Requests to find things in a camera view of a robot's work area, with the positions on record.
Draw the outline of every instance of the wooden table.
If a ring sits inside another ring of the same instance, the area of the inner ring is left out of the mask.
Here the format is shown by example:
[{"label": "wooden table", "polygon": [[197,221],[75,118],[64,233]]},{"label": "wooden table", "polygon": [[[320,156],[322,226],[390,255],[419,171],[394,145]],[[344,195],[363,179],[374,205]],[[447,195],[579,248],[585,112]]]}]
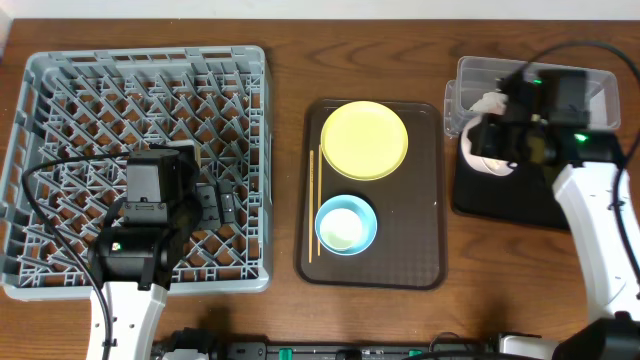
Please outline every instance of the wooden table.
[{"label": "wooden table", "polygon": [[[464,55],[526,59],[573,39],[612,41],[640,61],[640,23],[515,21],[16,20],[0,66],[0,149],[6,151],[25,61],[52,50],[256,44],[275,83],[275,277],[262,294],[172,297],[156,339],[183,327],[274,341],[426,342],[441,331],[482,337],[520,331],[564,339],[586,324],[585,290],[569,234],[449,211],[449,275],[433,292],[314,286],[294,271],[303,120],[320,98],[426,102],[440,111]],[[595,49],[547,62],[613,71],[621,141],[640,122],[637,84]],[[446,141],[451,192],[455,142]],[[640,163],[630,169],[640,203]],[[83,359],[89,302],[21,303],[0,296],[0,357]]]}]

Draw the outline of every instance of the green connector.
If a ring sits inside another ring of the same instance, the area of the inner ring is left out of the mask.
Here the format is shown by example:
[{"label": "green connector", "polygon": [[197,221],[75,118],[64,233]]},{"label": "green connector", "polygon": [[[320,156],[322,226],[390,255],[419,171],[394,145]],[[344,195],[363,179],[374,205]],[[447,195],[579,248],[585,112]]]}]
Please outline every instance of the green connector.
[{"label": "green connector", "polygon": [[279,360],[291,360],[291,359],[293,359],[293,350],[291,350],[291,349],[280,349]]}]

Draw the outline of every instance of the brown serving tray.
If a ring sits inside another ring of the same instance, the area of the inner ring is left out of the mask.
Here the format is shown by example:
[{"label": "brown serving tray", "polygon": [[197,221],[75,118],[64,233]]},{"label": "brown serving tray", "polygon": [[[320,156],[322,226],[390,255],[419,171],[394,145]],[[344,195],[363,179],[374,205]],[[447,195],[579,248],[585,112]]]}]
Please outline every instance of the brown serving tray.
[{"label": "brown serving tray", "polygon": [[[309,191],[313,192],[315,218],[320,183],[320,133],[329,115],[349,102],[322,100],[306,118],[307,142],[303,156],[307,167],[303,177],[304,215],[297,243],[297,271],[314,284],[434,289],[446,277],[446,200],[442,117],[428,104],[380,102],[400,116],[409,134],[407,155],[390,175],[374,181],[352,180],[336,172],[323,158],[321,202],[342,194],[362,198],[376,212],[378,232],[373,244],[360,254],[335,255],[320,245],[318,256],[314,230],[309,262]],[[309,169],[310,151],[314,153],[313,169]],[[310,170],[314,174],[312,189]]]}]

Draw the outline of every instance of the pair of chopsticks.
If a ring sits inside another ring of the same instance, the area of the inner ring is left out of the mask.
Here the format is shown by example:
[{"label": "pair of chopsticks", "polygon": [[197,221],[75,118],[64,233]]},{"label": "pair of chopsticks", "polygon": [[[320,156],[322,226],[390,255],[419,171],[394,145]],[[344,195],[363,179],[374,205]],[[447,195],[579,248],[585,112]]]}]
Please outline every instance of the pair of chopsticks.
[{"label": "pair of chopsticks", "polygon": [[[318,210],[322,205],[322,145],[318,145]],[[313,150],[309,151],[309,263],[313,259]],[[320,239],[318,239],[318,256],[320,256]]]}]

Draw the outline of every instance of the gray plastic dish rack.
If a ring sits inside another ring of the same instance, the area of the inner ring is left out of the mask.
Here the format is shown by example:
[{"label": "gray plastic dish rack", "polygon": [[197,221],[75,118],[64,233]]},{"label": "gray plastic dish rack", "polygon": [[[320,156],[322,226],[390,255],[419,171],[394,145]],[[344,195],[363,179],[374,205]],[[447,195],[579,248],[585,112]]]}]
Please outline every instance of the gray plastic dish rack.
[{"label": "gray plastic dish rack", "polygon": [[[237,221],[198,231],[169,294],[257,292],[273,272],[271,77],[256,46],[37,53],[29,58],[0,183],[0,283],[20,300],[89,297],[91,288],[32,213],[20,186],[30,167],[192,139],[199,182],[233,183]],[[45,213],[86,260],[109,205],[126,196],[126,160],[34,174]]]}]

